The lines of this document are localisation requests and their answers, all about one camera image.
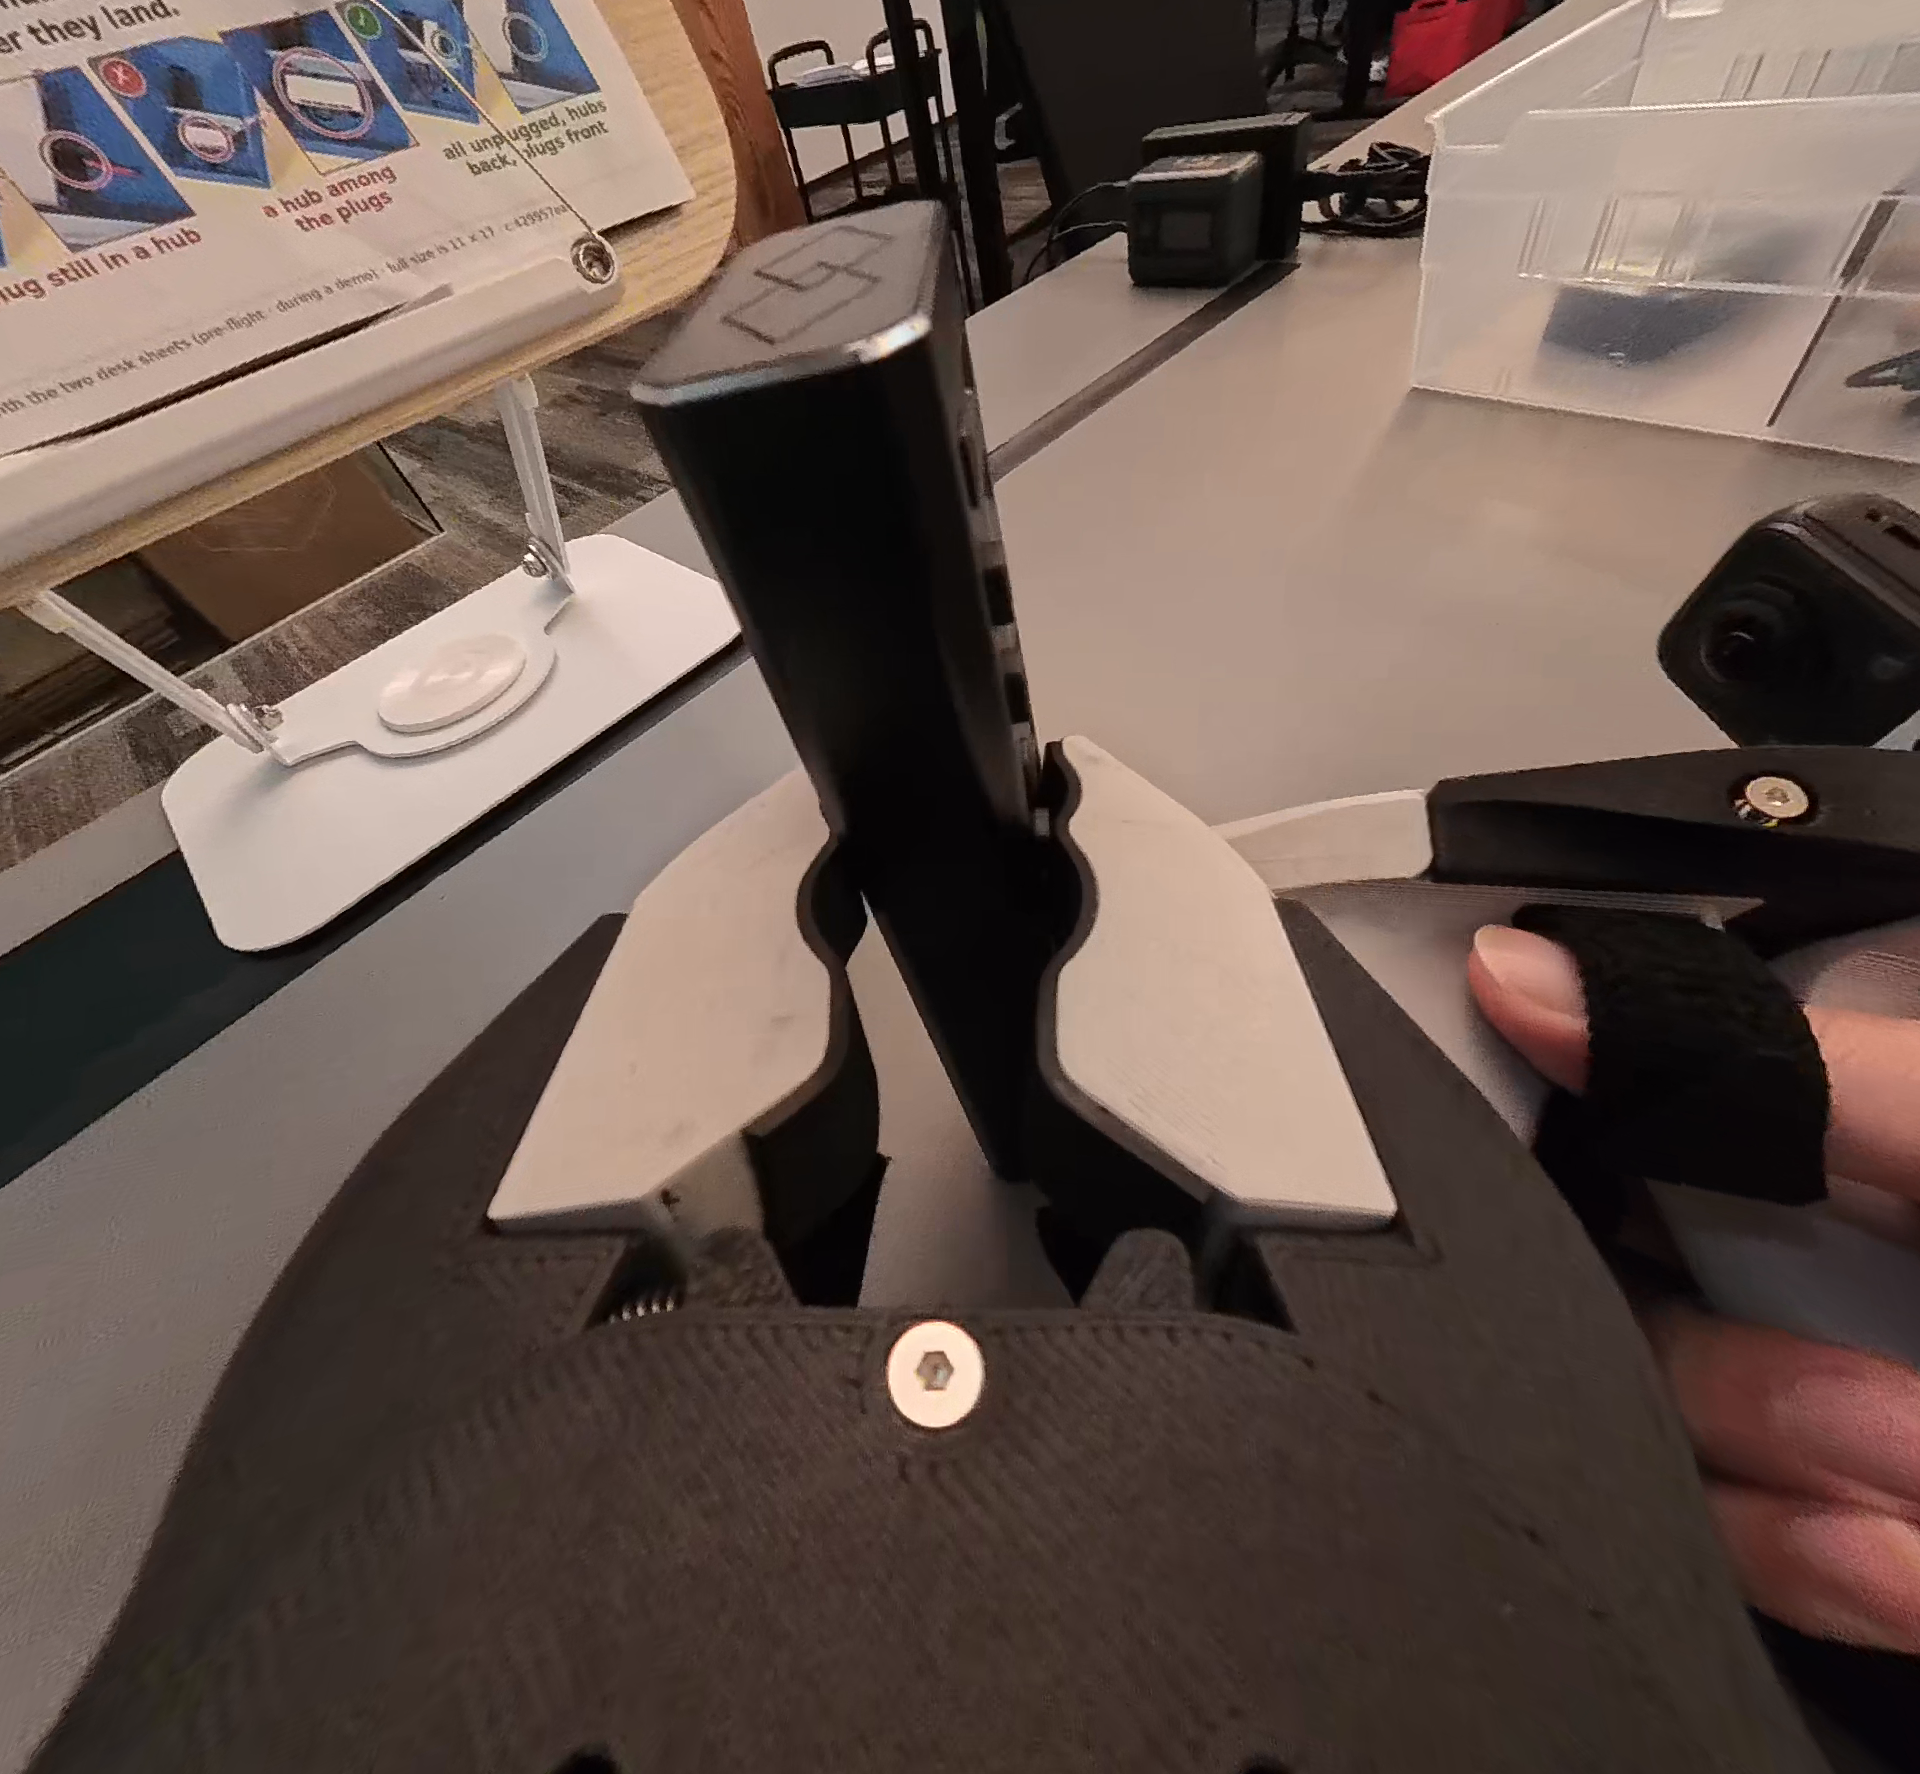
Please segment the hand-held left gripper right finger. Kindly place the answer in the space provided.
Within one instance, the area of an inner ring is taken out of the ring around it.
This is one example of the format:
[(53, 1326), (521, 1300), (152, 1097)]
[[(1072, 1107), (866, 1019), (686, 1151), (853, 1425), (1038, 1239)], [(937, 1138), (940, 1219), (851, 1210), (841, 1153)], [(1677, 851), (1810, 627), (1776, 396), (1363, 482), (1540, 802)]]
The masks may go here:
[(1394, 1188), (1263, 874), (1090, 737), (1055, 759), (1083, 877), (1041, 1035), (1065, 1101), (1199, 1217), (1387, 1229)]

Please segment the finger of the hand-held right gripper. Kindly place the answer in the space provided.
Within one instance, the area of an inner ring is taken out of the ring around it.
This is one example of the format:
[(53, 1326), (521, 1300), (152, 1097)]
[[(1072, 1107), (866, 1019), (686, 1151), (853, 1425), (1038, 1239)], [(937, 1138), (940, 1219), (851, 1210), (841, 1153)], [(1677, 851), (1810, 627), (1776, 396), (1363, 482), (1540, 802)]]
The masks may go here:
[(1432, 862), (1424, 788), (1289, 805), (1220, 823), (1218, 838), (1269, 893), (1419, 880)]

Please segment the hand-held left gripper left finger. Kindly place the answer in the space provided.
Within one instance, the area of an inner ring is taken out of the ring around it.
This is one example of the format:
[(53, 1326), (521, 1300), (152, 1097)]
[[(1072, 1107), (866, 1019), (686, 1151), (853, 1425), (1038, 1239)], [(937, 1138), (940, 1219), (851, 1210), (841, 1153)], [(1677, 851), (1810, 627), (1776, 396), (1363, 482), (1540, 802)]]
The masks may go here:
[(883, 1178), (868, 924), (786, 772), (634, 899), (492, 1192), (504, 1233), (817, 1239)]

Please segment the black silver-rimmed usb hub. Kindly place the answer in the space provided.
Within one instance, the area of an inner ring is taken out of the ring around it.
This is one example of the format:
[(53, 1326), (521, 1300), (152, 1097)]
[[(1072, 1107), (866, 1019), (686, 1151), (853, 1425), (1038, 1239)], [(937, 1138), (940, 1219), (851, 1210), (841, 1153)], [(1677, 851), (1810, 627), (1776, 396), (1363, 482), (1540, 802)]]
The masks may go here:
[(632, 396), (960, 1112), (1031, 1182), (1041, 760), (946, 209), (736, 254)]

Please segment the clear plastic bin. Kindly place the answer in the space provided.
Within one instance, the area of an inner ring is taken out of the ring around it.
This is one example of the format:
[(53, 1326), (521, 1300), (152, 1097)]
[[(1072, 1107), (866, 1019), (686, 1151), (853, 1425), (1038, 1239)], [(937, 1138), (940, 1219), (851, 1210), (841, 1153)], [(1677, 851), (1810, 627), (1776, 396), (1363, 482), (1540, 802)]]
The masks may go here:
[(1431, 116), (1410, 386), (1915, 464), (1917, 0), (1624, 0)]

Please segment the person's right hand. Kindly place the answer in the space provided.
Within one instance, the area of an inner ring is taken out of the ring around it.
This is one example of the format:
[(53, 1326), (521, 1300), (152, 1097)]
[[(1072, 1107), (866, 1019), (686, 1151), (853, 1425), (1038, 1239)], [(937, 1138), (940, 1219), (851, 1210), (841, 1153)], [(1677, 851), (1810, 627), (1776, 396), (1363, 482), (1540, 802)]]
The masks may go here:
[[(1915, 1215), (1913, 1022), (1805, 1009), (1740, 938), (1664, 914), (1530, 906), (1475, 931), (1466, 982), (1550, 1083), (1542, 1159), (1596, 1241), (1642, 1184)], [(1638, 1310), (1746, 1603), (1915, 1656), (1915, 1372), (1668, 1291)]]

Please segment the white metal board stand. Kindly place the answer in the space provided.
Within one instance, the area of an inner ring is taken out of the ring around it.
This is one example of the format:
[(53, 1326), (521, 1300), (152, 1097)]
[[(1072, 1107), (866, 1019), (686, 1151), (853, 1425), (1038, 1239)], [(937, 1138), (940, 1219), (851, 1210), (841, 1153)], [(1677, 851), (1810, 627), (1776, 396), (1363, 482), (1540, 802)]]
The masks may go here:
[[(4, 604), (211, 732), (162, 809), (232, 951), (314, 934), (736, 639), (707, 577), (610, 534), (564, 537), (539, 438), (533, 371), (678, 305), (731, 242), (731, 146), (672, 0), (595, 3), (688, 203), (4, 454)], [(514, 468), (521, 569), (279, 706), (219, 701), (59, 591), (480, 395)]]

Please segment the tall cardboard box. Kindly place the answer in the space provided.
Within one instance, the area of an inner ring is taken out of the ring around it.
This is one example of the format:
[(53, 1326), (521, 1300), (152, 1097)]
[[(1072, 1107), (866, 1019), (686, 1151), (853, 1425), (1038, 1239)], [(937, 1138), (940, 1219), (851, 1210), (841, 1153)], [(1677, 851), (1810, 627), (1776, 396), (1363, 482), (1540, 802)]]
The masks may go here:
[(225, 646), (274, 627), (439, 534), (380, 446), (304, 472), (134, 551)]

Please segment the red container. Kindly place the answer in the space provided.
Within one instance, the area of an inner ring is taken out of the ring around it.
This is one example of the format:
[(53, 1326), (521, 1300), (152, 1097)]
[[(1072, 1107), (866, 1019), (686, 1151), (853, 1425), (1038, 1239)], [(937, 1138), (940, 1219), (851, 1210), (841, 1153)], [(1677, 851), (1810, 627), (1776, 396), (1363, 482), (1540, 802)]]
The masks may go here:
[(1528, 0), (1412, 0), (1394, 18), (1383, 98), (1409, 101), (1502, 41)]

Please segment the black fabric chair back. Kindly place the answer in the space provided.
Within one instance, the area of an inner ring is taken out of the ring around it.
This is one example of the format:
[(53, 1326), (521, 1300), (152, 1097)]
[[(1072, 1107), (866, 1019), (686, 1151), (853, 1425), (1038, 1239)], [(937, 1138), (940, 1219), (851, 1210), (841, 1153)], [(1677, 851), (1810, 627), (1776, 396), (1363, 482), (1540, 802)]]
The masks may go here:
[(1267, 106), (1247, 0), (987, 0), (1051, 203), (1128, 177), (1142, 138)]

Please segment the wooden pillar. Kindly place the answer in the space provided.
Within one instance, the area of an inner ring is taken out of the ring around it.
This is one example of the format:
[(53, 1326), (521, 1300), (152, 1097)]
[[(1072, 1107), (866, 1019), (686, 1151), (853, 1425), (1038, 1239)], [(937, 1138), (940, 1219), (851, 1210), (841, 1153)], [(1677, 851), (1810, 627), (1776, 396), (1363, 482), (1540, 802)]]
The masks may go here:
[(743, 0), (672, 0), (731, 146), (740, 248), (803, 224), (803, 198), (763, 74)]

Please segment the printed instruction sheet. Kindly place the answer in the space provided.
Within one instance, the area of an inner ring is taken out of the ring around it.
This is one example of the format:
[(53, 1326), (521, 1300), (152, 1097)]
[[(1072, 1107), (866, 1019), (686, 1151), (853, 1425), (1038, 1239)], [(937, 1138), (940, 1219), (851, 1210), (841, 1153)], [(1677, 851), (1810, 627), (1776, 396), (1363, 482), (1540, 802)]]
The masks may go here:
[(1, 0), (4, 454), (692, 198), (595, 0)]

